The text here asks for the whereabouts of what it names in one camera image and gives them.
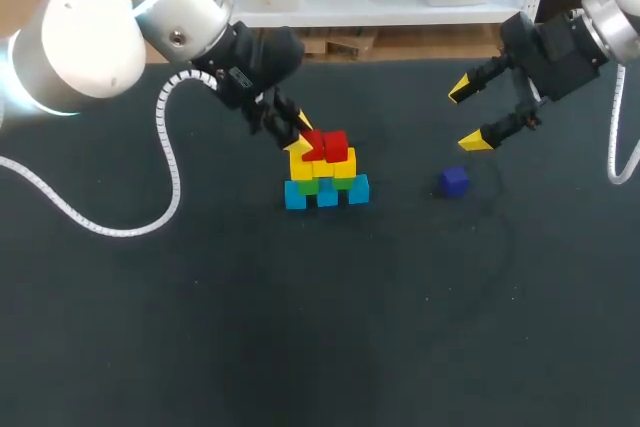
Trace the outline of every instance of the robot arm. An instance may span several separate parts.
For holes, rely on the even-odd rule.
[[[560,100],[598,78],[609,61],[624,66],[640,56],[640,0],[582,0],[582,7],[541,25],[521,13],[501,26],[502,55],[467,72],[449,97],[462,102],[511,69],[518,103],[514,113],[462,139],[463,148],[496,149],[524,127],[535,129],[545,100]]]
[[[304,46],[288,28],[258,38],[230,14],[226,0],[45,0],[6,46],[8,115],[74,115],[119,95],[142,75],[146,39],[169,62],[212,75],[252,133],[265,127],[280,148],[310,150],[300,132],[311,126],[278,88]]]

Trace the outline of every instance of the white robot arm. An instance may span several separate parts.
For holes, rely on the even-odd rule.
[[[626,182],[640,162],[640,143],[622,174],[617,175],[616,139],[625,66],[640,57],[640,0],[582,0],[582,9],[539,25],[520,13],[502,24],[501,37],[502,55],[467,72],[449,97],[462,102],[510,69],[518,93],[515,112],[483,125],[460,145],[466,150],[491,150],[524,127],[535,130],[544,101],[558,101],[595,80],[600,68],[613,61],[619,68],[608,176],[614,184]]]
[[[27,179],[97,234],[152,232],[169,221],[180,201],[164,119],[171,92],[189,79],[203,81],[228,108],[240,110],[252,134],[264,128],[280,148],[310,151],[301,133],[311,125],[278,87],[302,62],[303,44],[288,27],[258,37],[242,23],[230,25],[230,13],[226,0],[44,0],[26,27],[0,42],[0,128],[3,120],[6,125],[25,117],[76,115],[80,106],[123,93],[142,75],[145,39],[168,61],[191,63],[193,69],[169,79],[157,103],[156,125],[173,184],[170,205],[157,221],[126,230],[100,226],[25,166],[5,157],[0,166]]]

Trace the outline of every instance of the block tower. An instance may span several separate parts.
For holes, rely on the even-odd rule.
[[[291,180],[285,182],[284,200],[287,210],[304,210],[307,197],[316,196],[318,207],[335,207],[339,193],[347,193],[349,204],[369,202],[369,179],[357,175],[356,149],[349,147],[343,131],[303,132],[312,150],[289,153]]]

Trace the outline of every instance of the green block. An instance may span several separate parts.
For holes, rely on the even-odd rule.
[[[298,192],[300,195],[318,195],[320,182],[318,179],[298,181]]]
[[[333,179],[333,188],[336,190],[351,190],[355,179]]]

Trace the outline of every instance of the dark blue cube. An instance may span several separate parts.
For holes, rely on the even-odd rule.
[[[440,189],[447,198],[460,198],[467,193],[471,182],[464,167],[452,167],[445,169],[440,174]]]

